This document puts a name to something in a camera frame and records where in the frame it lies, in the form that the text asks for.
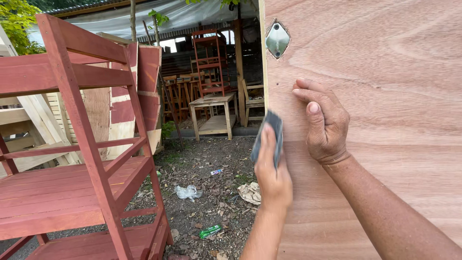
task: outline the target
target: fingernail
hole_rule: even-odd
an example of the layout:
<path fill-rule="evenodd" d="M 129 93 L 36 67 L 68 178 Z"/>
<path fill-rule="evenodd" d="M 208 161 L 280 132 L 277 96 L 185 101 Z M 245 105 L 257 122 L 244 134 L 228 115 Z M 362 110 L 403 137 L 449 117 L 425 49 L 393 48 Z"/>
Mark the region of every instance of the fingernail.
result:
<path fill-rule="evenodd" d="M 317 113 L 319 111 L 319 105 L 316 102 L 310 102 L 308 104 L 308 110 L 312 114 Z"/>

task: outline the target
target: corrugated metal roof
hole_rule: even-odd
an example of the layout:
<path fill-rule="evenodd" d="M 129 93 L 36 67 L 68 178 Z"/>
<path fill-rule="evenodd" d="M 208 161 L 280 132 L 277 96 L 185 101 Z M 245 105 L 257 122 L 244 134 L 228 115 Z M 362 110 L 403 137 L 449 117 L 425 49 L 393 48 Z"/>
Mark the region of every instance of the corrugated metal roof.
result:
<path fill-rule="evenodd" d="M 44 13 L 51 14 L 51 15 L 57 15 L 57 14 L 60 14 L 60 13 L 72 12 L 72 11 L 77 11 L 77 10 L 84 10 L 84 9 L 88 9 L 88 8 L 93 8 L 93 7 L 98 7 L 98 6 L 105 6 L 105 5 L 124 2 L 124 1 L 126 1 L 126 0 L 101 0 L 101 1 L 95 1 L 93 4 L 85 4 L 85 5 L 81 5 L 81 6 L 73 6 L 73 7 L 63 8 L 63 9 L 55 9 L 55 10 L 51 10 L 51 11 L 46 11 Z"/>

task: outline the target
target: unfinished wooden table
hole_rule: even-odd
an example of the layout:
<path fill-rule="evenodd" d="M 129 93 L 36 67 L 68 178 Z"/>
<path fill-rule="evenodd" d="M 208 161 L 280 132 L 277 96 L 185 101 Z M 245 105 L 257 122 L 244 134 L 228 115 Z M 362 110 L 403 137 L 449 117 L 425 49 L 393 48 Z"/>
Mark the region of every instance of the unfinished wooden table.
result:
<path fill-rule="evenodd" d="M 234 100 L 234 115 L 230 115 L 230 109 L 228 106 L 228 102 Z M 225 106 L 225 115 L 224 116 L 214 116 L 213 113 L 212 117 L 201 127 L 198 129 L 197 127 L 197 119 L 196 113 L 194 109 L 196 107 L 210 107 L 210 111 L 212 111 L 212 106 L 214 105 L 224 105 Z M 226 93 L 225 96 L 222 94 L 210 94 L 204 96 L 203 99 L 195 100 L 189 103 L 189 108 L 191 109 L 191 119 L 193 120 L 194 124 L 194 133 L 196 134 L 196 140 L 199 141 L 199 135 L 210 135 L 210 134 L 223 134 L 228 133 L 228 140 L 232 139 L 231 128 L 236 122 L 237 119 L 237 105 L 236 105 L 236 93 Z"/>

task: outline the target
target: crumpled paper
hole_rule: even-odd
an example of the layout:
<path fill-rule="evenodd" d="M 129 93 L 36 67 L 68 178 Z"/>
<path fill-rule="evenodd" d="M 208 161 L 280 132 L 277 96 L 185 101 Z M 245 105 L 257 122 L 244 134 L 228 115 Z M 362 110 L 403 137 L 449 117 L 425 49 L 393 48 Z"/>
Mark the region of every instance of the crumpled paper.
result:
<path fill-rule="evenodd" d="M 237 188 L 237 192 L 241 196 L 241 198 L 247 202 L 250 202 L 254 205 L 261 204 L 261 195 L 260 195 L 260 187 L 258 183 L 252 182 L 249 184 L 240 185 Z"/>

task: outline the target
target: tree trunk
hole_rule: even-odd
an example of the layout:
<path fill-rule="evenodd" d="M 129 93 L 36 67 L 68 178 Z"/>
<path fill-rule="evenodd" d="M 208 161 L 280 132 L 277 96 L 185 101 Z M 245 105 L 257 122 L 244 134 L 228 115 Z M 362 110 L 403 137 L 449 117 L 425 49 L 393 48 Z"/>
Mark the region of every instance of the tree trunk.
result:
<path fill-rule="evenodd" d="M 156 15 L 153 15 L 153 16 L 152 16 L 152 21 L 154 22 L 154 29 L 155 29 L 155 31 L 156 31 L 156 43 L 157 43 L 157 46 L 160 46 L 159 30 L 157 29 L 157 19 L 156 19 Z"/>
<path fill-rule="evenodd" d="M 136 42 L 135 7 L 136 1 L 130 0 L 130 28 L 132 29 L 132 41 L 134 42 Z"/>

